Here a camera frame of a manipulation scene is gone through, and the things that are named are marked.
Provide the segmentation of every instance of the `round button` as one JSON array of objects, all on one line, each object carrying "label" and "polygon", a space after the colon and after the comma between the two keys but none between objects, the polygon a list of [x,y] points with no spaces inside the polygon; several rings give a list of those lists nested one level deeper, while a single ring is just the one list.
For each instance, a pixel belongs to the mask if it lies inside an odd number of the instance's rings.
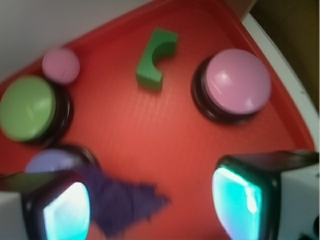
[{"label": "round button", "polygon": [[41,77],[23,76],[4,92],[0,102],[0,126],[3,133],[18,142],[33,140],[52,123],[56,97]]},{"label": "round button", "polygon": [[267,68],[256,56],[241,49],[227,49],[208,63],[205,89],[223,111],[249,115],[269,100],[271,80]]},{"label": "round button", "polygon": [[26,173],[54,172],[72,169],[82,164],[80,158],[61,149],[47,149],[38,153],[27,165]]},{"label": "round button", "polygon": [[77,55],[68,48],[53,49],[43,57],[42,70],[50,80],[65,85],[77,78],[80,61]]}]

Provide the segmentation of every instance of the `purple cloth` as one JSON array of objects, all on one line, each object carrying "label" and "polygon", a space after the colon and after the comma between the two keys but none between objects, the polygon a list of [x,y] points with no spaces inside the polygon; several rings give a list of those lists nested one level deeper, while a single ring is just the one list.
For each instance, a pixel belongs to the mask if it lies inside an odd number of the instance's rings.
[{"label": "purple cloth", "polygon": [[107,237],[122,232],[130,224],[159,211],[170,200],[157,196],[155,186],[131,184],[111,179],[99,168],[75,168],[84,177],[91,205],[91,219]]}]

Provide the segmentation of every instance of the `plastic tray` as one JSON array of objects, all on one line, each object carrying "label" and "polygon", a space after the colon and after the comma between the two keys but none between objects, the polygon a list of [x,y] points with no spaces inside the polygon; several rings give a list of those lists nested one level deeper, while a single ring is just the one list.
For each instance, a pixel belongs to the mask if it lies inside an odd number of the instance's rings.
[{"label": "plastic tray", "polygon": [[[138,87],[135,78],[154,28],[179,34],[175,57],[156,65],[163,72],[160,93]],[[121,239],[227,239],[212,198],[217,160],[226,154],[314,149],[281,81],[220,0],[156,0],[67,47],[79,56],[81,70],[68,86],[75,112],[60,142],[86,146],[110,176],[156,184],[172,201],[150,221],[128,228]],[[270,101],[243,125],[209,121],[191,96],[192,76],[200,62],[227,48],[255,54],[272,78]],[[42,76],[41,59],[1,84],[0,96],[12,80],[25,74]],[[0,172],[23,171],[39,150],[0,133]],[[89,238],[103,235],[94,228]]]}]

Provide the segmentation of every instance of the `green block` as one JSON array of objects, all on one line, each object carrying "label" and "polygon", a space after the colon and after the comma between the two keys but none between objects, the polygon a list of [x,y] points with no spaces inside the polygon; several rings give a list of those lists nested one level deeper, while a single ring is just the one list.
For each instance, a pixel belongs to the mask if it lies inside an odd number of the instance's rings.
[{"label": "green block", "polygon": [[155,63],[163,57],[171,57],[176,53],[178,34],[156,28],[146,46],[139,66],[135,71],[137,83],[145,88],[161,91],[163,75],[155,67]]}]

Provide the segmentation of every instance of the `purple button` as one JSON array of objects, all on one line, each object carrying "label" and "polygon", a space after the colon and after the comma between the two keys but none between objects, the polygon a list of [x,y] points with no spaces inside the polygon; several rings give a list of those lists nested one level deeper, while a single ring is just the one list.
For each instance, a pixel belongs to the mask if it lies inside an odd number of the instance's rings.
[{"label": "purple button", "polygon": [[82,164],[79,157],[61,149],[47,149],[35,155],[26,166],[26,173],[68,170]]},{"label": "purple button", "polygon": [[270,75],[253,54],[240,49],[219,52],[209,62],[205,89],[222,110],[248,115],[260,110],[271,95]]}]

